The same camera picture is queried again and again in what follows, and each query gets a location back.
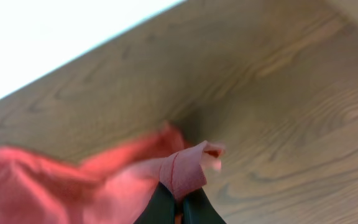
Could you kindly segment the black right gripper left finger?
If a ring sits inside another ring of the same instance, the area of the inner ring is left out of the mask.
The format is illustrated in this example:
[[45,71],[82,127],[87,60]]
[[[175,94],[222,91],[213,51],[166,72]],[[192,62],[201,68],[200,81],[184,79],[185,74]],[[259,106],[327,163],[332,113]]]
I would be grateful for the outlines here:
[[173,195],[159,182],[148,205],[134,224],[174,224],[175,212]]

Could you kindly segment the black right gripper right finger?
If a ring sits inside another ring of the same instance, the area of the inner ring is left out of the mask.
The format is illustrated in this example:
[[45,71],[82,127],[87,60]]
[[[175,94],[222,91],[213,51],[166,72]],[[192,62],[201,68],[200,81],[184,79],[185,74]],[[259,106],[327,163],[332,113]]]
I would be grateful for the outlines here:
[[183,200],[183,224],[226,224],[215,211],[202,188],[188,194]]

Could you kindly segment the red orange t-shirt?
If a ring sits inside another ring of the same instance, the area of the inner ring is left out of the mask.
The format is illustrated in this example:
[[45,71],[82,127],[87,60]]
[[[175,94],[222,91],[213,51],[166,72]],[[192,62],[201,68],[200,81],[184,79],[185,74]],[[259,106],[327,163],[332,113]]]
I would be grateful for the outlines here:
[[0,147],[0,223],[134,223],[159,182],[175,199],[203,188],[224,148],[189,144],[171,125],[75,166],[13,146]]

